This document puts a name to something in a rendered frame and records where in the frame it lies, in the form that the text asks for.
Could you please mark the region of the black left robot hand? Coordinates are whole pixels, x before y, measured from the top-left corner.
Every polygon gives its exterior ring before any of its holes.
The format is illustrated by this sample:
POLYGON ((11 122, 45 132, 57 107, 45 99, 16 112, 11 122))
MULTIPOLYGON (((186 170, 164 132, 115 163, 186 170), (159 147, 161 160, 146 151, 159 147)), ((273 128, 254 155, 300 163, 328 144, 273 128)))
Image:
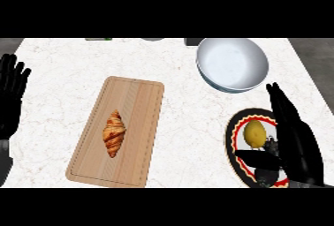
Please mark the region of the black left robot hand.
POLYGON ((20 116, 22 96, 31 69, 17 62, 16 55, 0 58, 0 139, 8 139, 16 132, 20 116))

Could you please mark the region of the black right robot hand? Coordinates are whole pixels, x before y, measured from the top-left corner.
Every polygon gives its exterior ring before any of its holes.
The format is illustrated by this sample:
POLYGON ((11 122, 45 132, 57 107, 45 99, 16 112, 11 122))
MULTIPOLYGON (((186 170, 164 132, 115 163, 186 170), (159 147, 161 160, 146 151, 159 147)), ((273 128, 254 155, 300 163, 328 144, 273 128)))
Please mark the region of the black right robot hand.
POLYGON ((314 134, 301 120, 294 104, 276 83, 266 85, 276 121, 279 154, 257 150, 238 150, 236 157, 252 167, 282 169, 286 178, 303 184, 323 186, 323 162, 314 134))

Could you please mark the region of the yellow lemon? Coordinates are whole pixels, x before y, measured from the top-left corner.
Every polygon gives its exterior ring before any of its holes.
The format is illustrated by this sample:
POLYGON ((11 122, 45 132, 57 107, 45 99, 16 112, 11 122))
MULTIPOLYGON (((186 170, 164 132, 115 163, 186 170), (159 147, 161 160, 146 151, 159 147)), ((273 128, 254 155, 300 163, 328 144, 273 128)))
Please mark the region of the yellow lemon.
POLYGON ((266 130, 258 120, 251 120, 243 128, 243 140, 251 148, 260 148, 266 142, 266 130))

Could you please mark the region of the black red patterned plate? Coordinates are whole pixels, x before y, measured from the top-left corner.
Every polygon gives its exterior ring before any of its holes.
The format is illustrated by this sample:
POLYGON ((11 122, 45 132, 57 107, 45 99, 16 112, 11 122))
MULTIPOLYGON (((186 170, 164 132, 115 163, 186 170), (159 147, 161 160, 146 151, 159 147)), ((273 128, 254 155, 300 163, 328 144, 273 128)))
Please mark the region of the black red patterned plate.
POLYGON ((266 131, 267 147, 277 144, 274 117, 267 109, 243 109, 240 110, 227 122, 226 129, 226 154, 229 165, 235 170, 239 180, 249 188, 286 188, 288 178, 283 170, 276 172, 255 169, 235 156, 235 151, 251 150, 251 146, 243 139, 243 129, 251 120, 258 120, 266 131))

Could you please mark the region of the white bowl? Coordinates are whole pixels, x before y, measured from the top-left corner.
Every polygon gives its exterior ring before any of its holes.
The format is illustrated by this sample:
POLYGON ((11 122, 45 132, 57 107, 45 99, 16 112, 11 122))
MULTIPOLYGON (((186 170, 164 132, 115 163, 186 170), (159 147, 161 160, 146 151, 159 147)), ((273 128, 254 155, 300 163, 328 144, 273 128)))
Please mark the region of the white bowl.
POLYGON ((243 93, 264 81, 269 60, 261 48, 246 38, 205 38, 195 55, 205 83, 226 93, 243 93))

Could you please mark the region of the pale wooden cutting board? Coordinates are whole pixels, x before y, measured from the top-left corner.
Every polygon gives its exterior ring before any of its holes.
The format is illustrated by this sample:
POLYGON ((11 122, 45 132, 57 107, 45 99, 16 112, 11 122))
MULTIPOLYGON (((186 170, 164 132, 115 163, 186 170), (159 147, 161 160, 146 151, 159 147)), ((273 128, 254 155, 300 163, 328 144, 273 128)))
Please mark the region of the pale wooden cutting board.
POLYGON ((66 178, 106 187, 146 184, 164 85, 140 79, 105 81, 66 178))

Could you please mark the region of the golden brown croissant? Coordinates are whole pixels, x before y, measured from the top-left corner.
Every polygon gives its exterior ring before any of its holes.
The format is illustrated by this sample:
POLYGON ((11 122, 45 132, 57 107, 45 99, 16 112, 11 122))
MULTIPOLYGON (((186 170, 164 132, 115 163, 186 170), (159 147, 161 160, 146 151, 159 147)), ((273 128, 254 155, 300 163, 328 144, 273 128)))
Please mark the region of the golden brown croissant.
POLYGON ((125 126, 121 121, 121 116, 116 110, 110 113, 106 126, 103 129, 103 142, 106 146, 106 152, 110 158, 116 156, 116 151, 121 148, 121 143, 125 135, 125 126))

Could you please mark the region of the dark grey block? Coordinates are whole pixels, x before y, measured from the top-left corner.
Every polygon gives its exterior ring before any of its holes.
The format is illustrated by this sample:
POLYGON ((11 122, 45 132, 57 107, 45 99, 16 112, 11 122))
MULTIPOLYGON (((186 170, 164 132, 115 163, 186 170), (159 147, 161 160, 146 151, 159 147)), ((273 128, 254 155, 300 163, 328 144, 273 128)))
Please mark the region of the dark grey block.
POLYGON ((184 38, 183 42, 186 46, 196 46, 202 41, 202 38, 184 38))

